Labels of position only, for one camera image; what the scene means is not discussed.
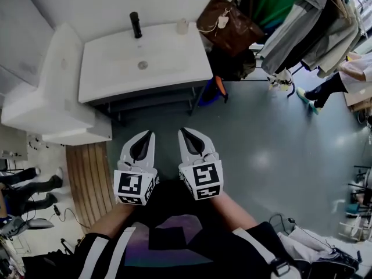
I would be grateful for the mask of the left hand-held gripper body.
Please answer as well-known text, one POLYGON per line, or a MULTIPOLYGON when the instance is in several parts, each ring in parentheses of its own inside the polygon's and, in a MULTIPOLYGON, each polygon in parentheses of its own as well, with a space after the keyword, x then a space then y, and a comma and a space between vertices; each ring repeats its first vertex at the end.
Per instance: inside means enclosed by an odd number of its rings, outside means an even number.
POLYGON ((121 203, 145 206, 158 181, 158 171, 154 168, 130 167, 126 164, 114 171, 114 195, 121 203))

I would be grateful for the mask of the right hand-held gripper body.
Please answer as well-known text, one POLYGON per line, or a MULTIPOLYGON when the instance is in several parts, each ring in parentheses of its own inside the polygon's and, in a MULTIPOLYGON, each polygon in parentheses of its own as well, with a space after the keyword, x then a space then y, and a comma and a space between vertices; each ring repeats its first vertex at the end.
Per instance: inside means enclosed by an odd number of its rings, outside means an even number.
POLYGON ((224 185, 219 155, 186 155, 178 166, 180 180, 196 201, 221 194, 224 185))

